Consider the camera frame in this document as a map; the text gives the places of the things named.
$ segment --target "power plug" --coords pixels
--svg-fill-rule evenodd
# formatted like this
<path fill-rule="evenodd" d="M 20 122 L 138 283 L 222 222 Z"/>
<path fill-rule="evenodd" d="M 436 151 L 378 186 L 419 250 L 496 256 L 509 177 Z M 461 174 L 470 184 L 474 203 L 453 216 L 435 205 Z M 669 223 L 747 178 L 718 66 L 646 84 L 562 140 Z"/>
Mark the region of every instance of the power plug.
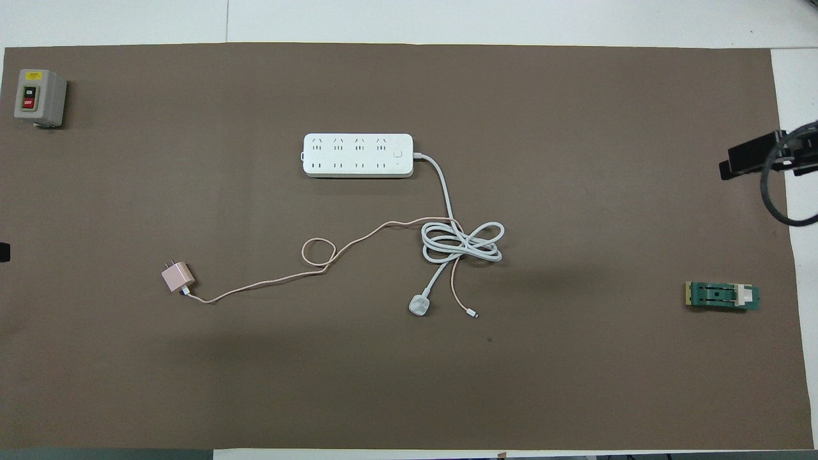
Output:
<path fill-rule="evenodd" d="M 311 178 L 408 178 L 413 147 L 409 134 L 310 133 L 301 161 Z"/>
<path fill-rule="evenodd" d="M 168 285 L 168 289 L 171 292 L 181 289 L 183 294 L 190 294 L 191 291 L 187 287 L 196 281 L 191 274 L 191 270 L 184 262 L 173 262 L 171 259 L 170 263 L 172 265 L 164 265 L 165 270 L 162 272 L 162 278 L 165 284 Z"/>

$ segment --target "power outlet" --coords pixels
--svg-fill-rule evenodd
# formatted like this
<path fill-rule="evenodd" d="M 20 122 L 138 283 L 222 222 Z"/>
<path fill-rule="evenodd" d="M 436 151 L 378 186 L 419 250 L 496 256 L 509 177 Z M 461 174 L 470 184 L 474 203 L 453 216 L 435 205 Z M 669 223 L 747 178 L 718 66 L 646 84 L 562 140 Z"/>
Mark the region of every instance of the power outlet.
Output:
<path fill-rule="evenodd" d="M 301 161 L 311 178 L 408 178 L 413 147 L 409 134 L 310 133 Z"/>

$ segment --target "power switch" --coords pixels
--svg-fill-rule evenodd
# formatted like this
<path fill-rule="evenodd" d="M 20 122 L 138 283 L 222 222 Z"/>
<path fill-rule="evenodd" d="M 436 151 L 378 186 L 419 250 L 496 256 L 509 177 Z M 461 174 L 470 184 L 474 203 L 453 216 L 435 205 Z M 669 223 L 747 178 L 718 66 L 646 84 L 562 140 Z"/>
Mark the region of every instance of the power switch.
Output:
<path fill-rule="evenodd" d="M 37 109 L 37 87 L 36 86 L 26 86 L 23 87 L 23 102 L 20 104 L 20 108 L 26 110 L 36 110 Z"/>

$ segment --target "gray switch box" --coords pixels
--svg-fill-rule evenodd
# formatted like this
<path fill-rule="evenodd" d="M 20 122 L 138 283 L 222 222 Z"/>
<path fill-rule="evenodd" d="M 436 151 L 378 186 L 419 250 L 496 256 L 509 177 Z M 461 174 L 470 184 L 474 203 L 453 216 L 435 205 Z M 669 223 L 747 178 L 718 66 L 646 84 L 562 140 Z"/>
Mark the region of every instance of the gray switch box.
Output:
<path fill-rule="evenodd" d="M 67 86 L 62 77 L 50 70 L 21 70 L 14 117 L 28 120 L 41 128 L 60 126 Z"/>

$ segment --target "charging cable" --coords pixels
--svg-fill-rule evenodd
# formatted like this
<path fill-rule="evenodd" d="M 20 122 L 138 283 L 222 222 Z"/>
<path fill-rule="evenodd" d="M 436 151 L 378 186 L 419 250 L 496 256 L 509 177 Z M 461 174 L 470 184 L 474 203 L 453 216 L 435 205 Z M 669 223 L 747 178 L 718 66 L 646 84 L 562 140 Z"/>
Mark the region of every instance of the charging cable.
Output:
<path fill-rule="evenodd" d="M 452 202 L 449 199 L 449 190 L 446 185 L 446 179 L 443 177 L 443 171 L 440 169 L 440 165 L 438 165 L 438 162 L 435 161 L 430 156 L 426 156 L 422 153 L 415 153 L 414 159 L 428 161 L 434 167 L 434 170 L 437 171 L 438 176 L 440 177 L 440 185 L 441 188 L 443 189 L 443 199 L 446 201 L 447 217 L 421 217 L 419 219 L 411 220 L 409 222 L 390 220 L 388 222 L 382 223 L 375 230 L 372 230 L 363 237 L 360 237 L 357 240 L 350 241 L 349 243 L 347 243 L 346 246 L 342 247 L 340 250 L 338 250 L 338 248 L 335 246 L 335 243 L 333 243 L 330 240 L 320 237 L 310 238 L 304 242 L 303 246 L 301 246 L 301 258 L 307 264 L 312 265 L 313 267 L 318 269 L 296 273 L 293 275 L 280 277 L 272 280 L 255 282 L 247 286 L 239 287 L 232 291 L 227 291 L 224 294 L 218 295 L 210 300 L 202 299 L 201 297 L 194 295 L 191 292 L 189 286 L 195 280 L 193 279 L 192 275 L 190 274 L 190 270 L 187 268 L 187 265 L 184 262 L 174 263 L 173 261 L 171 261 L 173 265 L 168 266 L 167 269 L 164 272 L 162 272 L 162 277 L 168 284 L 168 288 L 171 291 L 180 291 L 183 295 L 186 295 L 187 297 L 190 297 L 194 300 L 198 300 L 203 304 L 212 304 L 227 297 L 228 295 L 236 294 L 237 292 L 281 284 L 283 282 L 293 281 L 295 279 L 299 279 L 302 277 L 322 275 L 326 273 L 330 266 L 336 260 L 338 260 L 338 258 L 344 252 L 346 252 L 346 250 L 349 249 L 352 245 L 355 245 L 361 241 L 366 240 L 372 235 L 375 235 L 380 230 L 387 227 L 407 228 L 413 225 L 417 225 L 420 222 L 426 221 L 426 223 L 424 223 L 423 227 L 420 229 L 420 237 L 423 240 L 423 256 L 430 263 L 439 264 L 440 266 L 432 276 L 432 279 L 429 280 L 429 284 L 426 286 L 423 292 L 419 295 L 415 295 L 414 297 L 412 297 L 411 301 L 409 302 L 409 310 L 413 314 L 418 316 L 423 316 L 426 314 L 426 312 L 429 310 L 429 293 L 432 291 L 434 283 L 438 280 L 438 277 L 440 277 L 440 273 L 442 273 L 443 270 L 445 270 L 446 267 L 450 263 L 452 263 L 452 275 L 449 280 L 449 286 L 452 289 L 452 294 L 454 295 L 457 304 L 469 316 L 477 318 L 478 317 L 477 312 L 475 312 L 472 309 L 466 308 L 465 305 L 463 305 L 463 302 L 461 302 L 460 297 L 457 296 L 457 291 L 455 289 L 455 272 L 457 269 L 457 262 L 463 255 L 470 255 L 478 259 L 487 260 L 488 262 L 501 261 L 503 255 L 500 252 L 500 249 L 497 247 L 497 242 L 503 237 L 503 235 L 506 232 L 506 229 L 502 226 L 501 223 L 486 222 L 483 225 L 477 227 L 472 233 L 465 233 L 460 223 L 457 222 L 457 220 L 455 220 L 454 213 L 452 213 Z M 491 228 L 497 230 L 497 234 L 495 236 L 490 237 L 488 239 L 478 237 L 478 235 L 481 232 Z M 332 247 L 332 253 L 330 255 L 330 258 L 326 262 L 316 262 L 310 260 L 306 255 L 307 247 L 312 243 L 319 241 L 324 242 Z"/>

